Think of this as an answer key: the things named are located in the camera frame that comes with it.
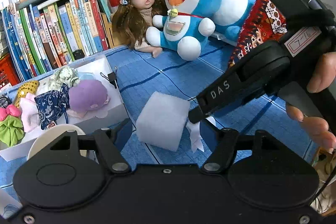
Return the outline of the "person's right hand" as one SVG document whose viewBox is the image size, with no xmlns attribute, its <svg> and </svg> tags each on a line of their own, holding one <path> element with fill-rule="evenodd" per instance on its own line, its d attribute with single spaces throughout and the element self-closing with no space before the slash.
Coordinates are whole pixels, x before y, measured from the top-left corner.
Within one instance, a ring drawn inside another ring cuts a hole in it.
<svg viewBox="0 0 336 224">
<path fill-rule="evenodd" d="M 335 117 L 335 99 L 327 90 L 334 80 L 335 52 L 329 52 L 321 56 L 306 88 L 318 110 L 322 111 L 322 116 L 309 116 L 305 111 L 286 104 L 288 116 L 299 122 L 311 140 L 329 153 L 335 150 L 335 135 L 329 130 L 329 124 L 324 118 Z"/>
</svg>

